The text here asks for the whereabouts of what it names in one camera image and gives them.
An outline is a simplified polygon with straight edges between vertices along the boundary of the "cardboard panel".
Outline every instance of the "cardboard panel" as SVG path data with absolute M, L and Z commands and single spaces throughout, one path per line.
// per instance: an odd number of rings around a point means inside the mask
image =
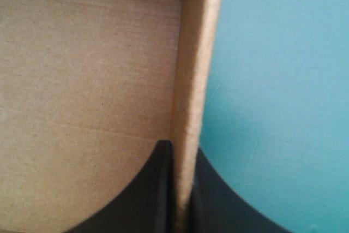
M 171 141 L 178 227 L 185 225 L 220 0 L 183 0 Z
M 180 0 L 0 0 L 0 229 L 61 232 L 170 132 Z

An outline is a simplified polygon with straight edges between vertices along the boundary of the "cardboard flap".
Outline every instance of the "cardboard flap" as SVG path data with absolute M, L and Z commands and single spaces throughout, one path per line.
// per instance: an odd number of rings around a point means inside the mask
M 183 0 L 170 136 L 178 225 L 183 224 L 192 187 L 219 8 L 220 0 Z

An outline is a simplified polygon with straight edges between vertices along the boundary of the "black curved shape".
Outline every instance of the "black curved shape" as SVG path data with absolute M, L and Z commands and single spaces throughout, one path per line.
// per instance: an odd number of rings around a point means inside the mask
M 115 199 L 66 233 L 168 232 L 171 174 L 171 143 L 159 141 L 138 175 Z
M 190 204 L 191 233 L 287 233 L 266 218 L 220 178 L 201 150 Z

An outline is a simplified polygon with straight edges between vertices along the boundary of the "blue wall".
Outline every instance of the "blue wall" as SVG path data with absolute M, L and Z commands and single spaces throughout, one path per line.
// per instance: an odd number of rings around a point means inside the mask
M 201 146 L 277 223 L 348 233 L 349 0 L 222 0 Z

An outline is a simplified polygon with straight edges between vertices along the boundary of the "cardboard box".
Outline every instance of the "cardboard box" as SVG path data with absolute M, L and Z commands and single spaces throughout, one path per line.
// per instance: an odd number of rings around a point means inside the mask
M 0 229 L 62 232 L 170 139 L 191 192 L 220 0 L 0 0 Z

